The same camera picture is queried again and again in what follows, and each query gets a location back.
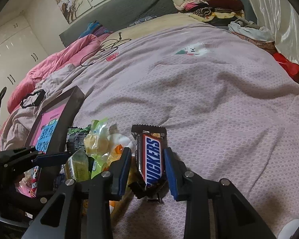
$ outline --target snickers logo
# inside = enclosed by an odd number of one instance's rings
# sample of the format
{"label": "snickers logo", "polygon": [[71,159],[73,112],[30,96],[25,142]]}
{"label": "snickers logo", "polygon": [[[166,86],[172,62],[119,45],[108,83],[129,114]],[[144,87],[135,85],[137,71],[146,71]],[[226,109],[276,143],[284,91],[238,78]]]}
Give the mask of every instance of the snickers logo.
{"label": "snickers logo", "polygon": [[163,174],[161,142],[144,135],[145,183],[155,184]]}

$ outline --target snickers bar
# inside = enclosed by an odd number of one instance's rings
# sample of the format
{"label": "snickers bar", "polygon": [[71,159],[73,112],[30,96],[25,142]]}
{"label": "snickers bar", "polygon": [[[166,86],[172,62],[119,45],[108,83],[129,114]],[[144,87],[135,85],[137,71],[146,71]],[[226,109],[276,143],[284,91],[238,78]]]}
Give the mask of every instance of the snickers bar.
{"label": "snickers bar", "polygon": [[139,180],[129,185],[138,199],[153,197],[164,186],[163,150],[167,147],[167,132],[164,127],[133,125],[135,160]]}

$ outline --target gray headboard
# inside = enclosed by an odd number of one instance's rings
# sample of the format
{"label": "gray headboard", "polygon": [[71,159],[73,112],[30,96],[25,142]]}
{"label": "gray headboard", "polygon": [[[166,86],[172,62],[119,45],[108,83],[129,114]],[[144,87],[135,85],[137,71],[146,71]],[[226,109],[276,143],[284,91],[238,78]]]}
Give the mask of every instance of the gray headboard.
{"label": "gray headboard", "polygon": [[67,47],[77,40],[93,21],[99,21],[108,30],[115,32],[149,15],[160,17],[177,12],[172,0],[110,0],[73,22],[59,36]]}

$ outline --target lavender bedspread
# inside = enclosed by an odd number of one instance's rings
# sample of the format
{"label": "lavender bedspread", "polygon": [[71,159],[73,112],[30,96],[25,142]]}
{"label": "lavender bedspread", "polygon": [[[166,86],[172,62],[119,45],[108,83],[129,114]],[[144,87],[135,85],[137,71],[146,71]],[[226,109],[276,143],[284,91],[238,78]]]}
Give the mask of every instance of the lavender bedspread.
{"label": "lavender bedspread", "polygon": [[[190,45],[201,55],[191,55]],[[299,85],[270,54],[202,23],[116,52],[112,61],[108,52],[97,54],[86,62],[93,65],[68,65],[37,84],[47,91],[41,107],[77,85],[86,99],[75,126],[109,117],[130,139],[133,124],[165,126],[168,145],[187,167],[206,179],[230,179],[276,234],[299,218]],[[23,146],[37,114],[15,111],[1,149]],[[114,238],[183,238],[186,203],[170,193],[163,201],[134,198]]]}

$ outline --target pink blanket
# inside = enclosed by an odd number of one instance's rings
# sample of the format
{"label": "pink blanket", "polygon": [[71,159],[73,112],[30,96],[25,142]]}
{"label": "pink blanket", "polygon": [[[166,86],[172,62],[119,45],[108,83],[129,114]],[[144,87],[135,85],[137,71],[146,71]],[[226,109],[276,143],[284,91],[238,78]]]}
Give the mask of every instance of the pink blanket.
{"label": "pink blanket", "polygon": [[110,34],[108,33],[100,37],[96,37],[93,34],[87,35],[37,64],[27,73],[26,77],[18,84],[11,94],[8,101],[8,112],[13,112],[13,110],[21,103],[21,100],[28,93],[34,91],[35,85],[51,73],[70,63],[77,67],[80,65],[80,61],[83,57],[85,57],[83,60],[84,62],[94,56],[97,49],[100,47],[101,42],[109,35]]}

